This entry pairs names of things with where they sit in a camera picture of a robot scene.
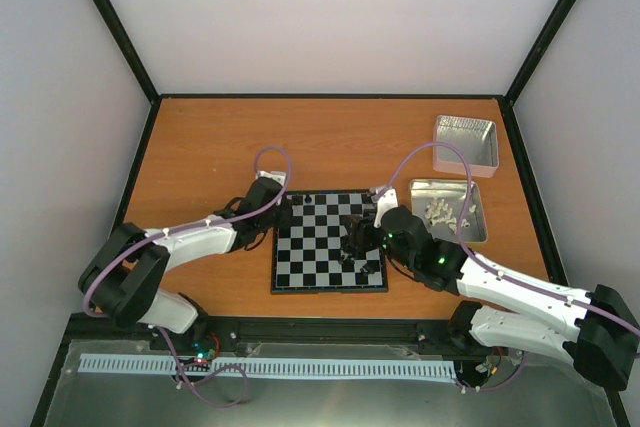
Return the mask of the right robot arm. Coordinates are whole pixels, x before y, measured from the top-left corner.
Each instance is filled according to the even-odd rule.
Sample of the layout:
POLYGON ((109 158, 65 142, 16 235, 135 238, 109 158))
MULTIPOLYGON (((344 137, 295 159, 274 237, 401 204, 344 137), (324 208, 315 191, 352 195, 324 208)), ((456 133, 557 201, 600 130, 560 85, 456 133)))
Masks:
POLYGON ((435 239, 404 206, 344 215, 350 257, 381 251, 436 292, 462 297, 449 327, 462 347, 478 344, 566 362, 586 380, 624 391, 639 356, 639 323, 615 289, 553 284, 491 261, 464 245, 435 239))

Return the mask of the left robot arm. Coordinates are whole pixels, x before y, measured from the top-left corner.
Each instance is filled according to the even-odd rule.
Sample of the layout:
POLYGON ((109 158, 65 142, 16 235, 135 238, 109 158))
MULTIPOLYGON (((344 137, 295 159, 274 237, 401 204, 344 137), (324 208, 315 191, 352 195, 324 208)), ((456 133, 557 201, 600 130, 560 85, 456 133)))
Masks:
POLYGON ((184 348, 201 347, 208 337, 202 310, 187 297, 162 290, 165 273, 200 258, 250 250, 258 237, 286 223, 291 218, 283 198, 286 181, 283 172, 261 171, 245 196, 190 224, 149 230, 121 224, 79 278, 87 305, 119 328, 161 327, 184 348))

